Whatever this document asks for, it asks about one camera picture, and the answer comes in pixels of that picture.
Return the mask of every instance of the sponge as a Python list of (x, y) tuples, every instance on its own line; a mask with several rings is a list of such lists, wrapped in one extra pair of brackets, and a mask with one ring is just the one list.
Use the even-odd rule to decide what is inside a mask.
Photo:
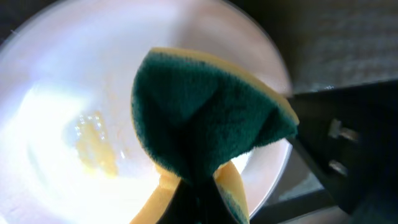
[(296, 134), (299, 123), (287, 100), (250, 73), (192, 50), (152, 49), (131, 99), (148, 155), (193, 185), (254, 147)]

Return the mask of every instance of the plate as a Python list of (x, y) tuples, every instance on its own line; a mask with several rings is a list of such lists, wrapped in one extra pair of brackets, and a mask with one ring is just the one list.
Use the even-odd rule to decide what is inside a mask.
[[(214, 54), (281, 94), (291, 91), (272, 42), (228, 4), (54, 4), (17, 30), (0, 53), (4, 222), (128, 223), (139, 212), (159, 175), (134, 134), (129, 102), (137, 68), (152, 47)], [(278, 182), (290, 150), (281, 140), (234, 159), (252, 216)]]

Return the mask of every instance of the yellow trim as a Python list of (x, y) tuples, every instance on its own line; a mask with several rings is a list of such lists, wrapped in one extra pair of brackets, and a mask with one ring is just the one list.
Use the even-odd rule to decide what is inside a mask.
[(230, 74), (235, 75), (236, 77), (242, 79), (243, 81), (249, 83), (254, 86), (256, 89), (262, 91), (267, 96), (271, 97), (276, 103), (278, 103), (284, 111), (286, 111), (294, 120), (295, 124), (299, 123), (299, 118), (295, 114), (294, 110), (290, 106), (289, 102), (280, 94), (275, 92), (273, 89), (269, 88), (265, 83), (258, 80), (255, 76), (251, 75), (249, 72), (245, 71), (245, 69), (227, 62), (223, 59), (215, 57), (214, 55), (198, 52), (195, 50), (187, 50), (187, 49), (175, 49), (175, 48), (167, 48), (167, 47), (154, 47), (150, 50), (150, 53), (165, 53), (169, 55), (177, 55), (180, 57), (187, 57), (194, 60), (201, 60), (206, 63), (212, 64), (222, 70), (229, 72)]

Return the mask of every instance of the food stain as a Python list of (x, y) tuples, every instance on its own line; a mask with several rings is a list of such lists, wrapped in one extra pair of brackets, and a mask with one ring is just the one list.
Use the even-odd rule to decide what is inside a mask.
[(108, 141), (101, 114), (81, 115), (75, 129), (78, 135), (75, 147), (86, 171), (90, 174), (104, 172), (108, 177), (117, 176), (116, 155)]

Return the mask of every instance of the white object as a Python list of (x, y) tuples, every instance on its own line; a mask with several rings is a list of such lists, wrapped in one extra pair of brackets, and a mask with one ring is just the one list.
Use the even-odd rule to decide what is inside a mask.
[[(290, 93), (271, 41), (225, 3), (53, 5), (17, 30), (0, 52), (0, 213), (8, 222), (127, 223), (141, 209), (159, 176), (135, 137), (129, 102), (136, 70), (151, 47), (208, 52)], [(76, 133), (70, 126), (94, 111), (120, 152), (123, 171), (113, 179), (86, 175), (73, 157)], [(289, 155), (290, 144), (281, 140), (234, 160), (251, 215), (272, 192)]]

